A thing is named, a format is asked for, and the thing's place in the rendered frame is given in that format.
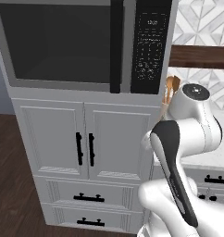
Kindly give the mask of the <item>white cupboard door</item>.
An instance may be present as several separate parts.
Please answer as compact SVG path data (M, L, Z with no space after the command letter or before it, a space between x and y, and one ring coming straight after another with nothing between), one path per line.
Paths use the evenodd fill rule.
M88 178L82 103L15 99L13 106L33 175ZM81 134L82 166L76 132Z
M153 106L86 103L85 122L90 179L140 184L150 177L153 153L142 146L144 135L159 116ZM89 133L93 134L94 166L90 165Z

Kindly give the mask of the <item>dark glass microwave door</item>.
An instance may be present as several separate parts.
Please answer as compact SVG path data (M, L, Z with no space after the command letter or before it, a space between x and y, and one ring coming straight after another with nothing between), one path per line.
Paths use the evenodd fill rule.
M123 33L130 0L123 0ZM0 0L12 87L110 92L110 0Z

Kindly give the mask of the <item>wooden spoon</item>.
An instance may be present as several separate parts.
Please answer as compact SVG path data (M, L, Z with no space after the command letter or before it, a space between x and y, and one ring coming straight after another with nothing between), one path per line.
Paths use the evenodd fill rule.
M161 106L161 116L160 116L161 120L163 119L169 105L170 92L171 92L171 89L173 88L173 85L172 85L173 79L174 79L173 76L168 76L166 80L166 88L165 88L164 97L163 97L162 106Z

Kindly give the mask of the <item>dark wooden wall shelf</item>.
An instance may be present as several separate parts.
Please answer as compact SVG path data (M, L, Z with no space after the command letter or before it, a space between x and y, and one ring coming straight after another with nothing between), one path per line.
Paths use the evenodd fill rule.
M170 67L224 69L224 47L198 45L172 45Z

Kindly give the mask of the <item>grey microwave oven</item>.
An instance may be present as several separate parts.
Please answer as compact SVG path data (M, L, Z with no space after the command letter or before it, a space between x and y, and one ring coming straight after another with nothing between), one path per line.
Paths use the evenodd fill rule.
M166 76L179 0L130 0L121 93L158 94Z

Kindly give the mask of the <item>wooden spatula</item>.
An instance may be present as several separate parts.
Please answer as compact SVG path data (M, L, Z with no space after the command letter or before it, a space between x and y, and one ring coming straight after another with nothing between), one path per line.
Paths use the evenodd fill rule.
M173 82L172 82L172 88L173 88L173 93L175 94L179 88L180 88L180 78L177 76L173 77Z

